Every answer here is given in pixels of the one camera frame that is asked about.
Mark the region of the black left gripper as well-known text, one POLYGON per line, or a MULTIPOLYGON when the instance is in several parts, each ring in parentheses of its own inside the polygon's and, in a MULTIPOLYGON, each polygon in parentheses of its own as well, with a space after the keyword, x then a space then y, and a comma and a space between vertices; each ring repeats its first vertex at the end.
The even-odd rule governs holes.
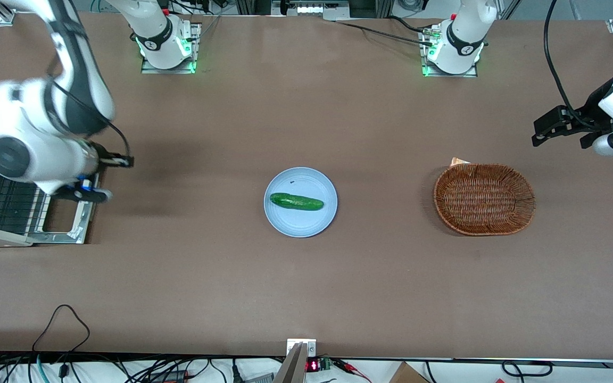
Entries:
MULTIPOLYGON (((581 148, 588 149, 594 146, 596 150, 613 150, 613 119, 599 106, 599 102, 610 92, 613 80, 607 80, 601 87, 594 90, 587 97, 583 106, 571 110, 572 128, 576 132, 584 132, 579 139, 581 148)), ((535 134, 531 143, 538 147, 551 138, 569 136, 574 133, 569 125, 571 115, 565 106, 553 107, 549 112, 534 121, 535 134)))

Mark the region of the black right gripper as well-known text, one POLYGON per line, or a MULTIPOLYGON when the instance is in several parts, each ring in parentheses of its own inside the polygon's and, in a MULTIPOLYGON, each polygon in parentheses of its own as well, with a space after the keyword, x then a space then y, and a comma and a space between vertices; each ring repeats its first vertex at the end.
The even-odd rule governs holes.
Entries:
POLYGON ((120 153, 112 153, 108 151, 104 146, 90 142, 90 146, 97 153, 97 171, 104 171, 106 168, 119 167, 119 168, 133 168, 134 158, 127 157, 120 153))

